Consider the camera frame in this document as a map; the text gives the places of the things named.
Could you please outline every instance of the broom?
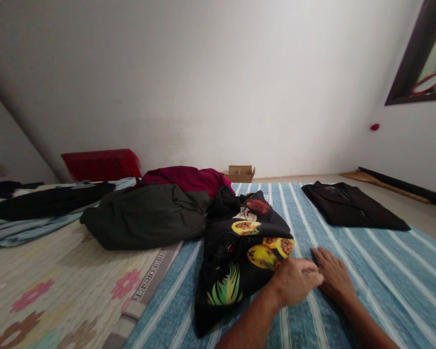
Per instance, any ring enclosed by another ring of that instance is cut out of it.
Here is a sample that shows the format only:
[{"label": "broom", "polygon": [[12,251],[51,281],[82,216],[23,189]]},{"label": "broom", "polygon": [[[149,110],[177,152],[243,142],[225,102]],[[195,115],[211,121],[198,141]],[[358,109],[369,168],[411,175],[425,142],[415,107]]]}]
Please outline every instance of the broom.
[{"label": "broom", "polygon": [[394,191],[396,193],[402,194],[402,195],[407,196],[409,198],[412,198],[414,200],[421,201],[421,202],[423,202],[425,204],[431,203],[430,200],[425,199],[422,196],[418,196],[418,195],[409,193],[408,191],[405,191],[405,190],[402,190],[402,189],[390,186],[389,184],[383,183],[380,180],[378,180],[375,177],[373,177],[372,175],[369,175],[368,173],[365,173],[365,172],[362,172],[362,171],[351,172],[351,173],[347,173],[347,174],[340,174],[340,176],[346,177],[346,178],[350,178],[350,179],[359,180],[359,181],[362,181],[362,182],[367,182],[367,183],[375,184],[375,185],[377,185],[379,187],[389,189],[391,191]]}]

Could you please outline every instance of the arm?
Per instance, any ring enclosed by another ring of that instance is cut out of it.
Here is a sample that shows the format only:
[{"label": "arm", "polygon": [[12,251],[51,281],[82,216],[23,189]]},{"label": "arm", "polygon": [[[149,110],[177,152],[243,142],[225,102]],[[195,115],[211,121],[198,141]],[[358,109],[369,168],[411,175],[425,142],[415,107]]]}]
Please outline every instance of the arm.
[{"label": "arm", "polygon": [[295,258],[284,260],[255,301],[220,340],[217,349],[263,348],[279,310],[300,303],[322,282],[323,277],[313,262]]},{"label": "arm", "polygon": [[354,327],[363,348],[398,349],[360,303],[344,262],[323,248],[312,248],[325,281],[321,290],[333,299]]}]

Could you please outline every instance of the hand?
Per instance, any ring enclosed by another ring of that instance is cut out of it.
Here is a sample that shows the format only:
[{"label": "hand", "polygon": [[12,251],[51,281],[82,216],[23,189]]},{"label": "hand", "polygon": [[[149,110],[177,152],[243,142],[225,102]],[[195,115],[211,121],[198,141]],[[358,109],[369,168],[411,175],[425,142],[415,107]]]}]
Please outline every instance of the hand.
[{"label": "hand", "polygon": [[305,259],[287,258],[276,269],[266,286],[278,300],[280,308],[302,302],[309,292],[323,282],[315,263]]},{"label": "hand", "polygon": [[318,261],[319,272],[325,278],[321,290],[341,306],[349,301],[357,301],[357,294],[344,262],[326,248],[312,248],[311,251]]}]

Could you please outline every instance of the mattress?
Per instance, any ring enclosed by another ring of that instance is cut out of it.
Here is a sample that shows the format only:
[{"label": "mattress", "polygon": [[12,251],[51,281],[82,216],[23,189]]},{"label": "mattress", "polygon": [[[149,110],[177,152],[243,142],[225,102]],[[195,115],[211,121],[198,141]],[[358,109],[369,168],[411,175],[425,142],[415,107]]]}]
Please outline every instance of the mattress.
[{"label": "mattress", "polygon": [[[360,301],[402,348],[436,348],[436,241],[412,229],[333,227],[324,221],[300,183],[233,184],[236,194],[262,190],[295,238],[293,257],[324,246],[341,258]],[[184,243],[125,343],[125,349],[214,348],[255,298],[243,301],[205,337],[194,333],[194,292],[203,241]],[[351,348],[356,337],[339,309],[315,289],[275,317],[267,348]]]},{"label": "mattress", "polygon": [[106,251],[79,221],[0,249],[0,348],[101,348],[161,250]]}]

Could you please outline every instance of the baseboard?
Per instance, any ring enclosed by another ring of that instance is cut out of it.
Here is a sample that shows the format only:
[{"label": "baseboard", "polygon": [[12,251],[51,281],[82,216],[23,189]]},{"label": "baseboard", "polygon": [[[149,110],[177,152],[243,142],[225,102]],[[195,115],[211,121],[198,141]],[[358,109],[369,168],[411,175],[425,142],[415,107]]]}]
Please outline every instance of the baseboard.
[{"label": "baseboard", "polygon": [[369,175],[372,175],[373,177],[375,177],[376,179],[380,180],[383,183],[392,185],[393,187],[408,191],[412,194],[415,195],[419,195],[422,196],[426,199],[429,199],[431,201],[431,203],[433,205],[436,205],[436,192],[401,181],[399,179],[396,178],[392,178],[389,176],[386,176],[385,174],[380,174],[378,172],[372,171],[372,170],[368,170],[366,168],[363,167],[359,167],[359,170],[368,173]]}]

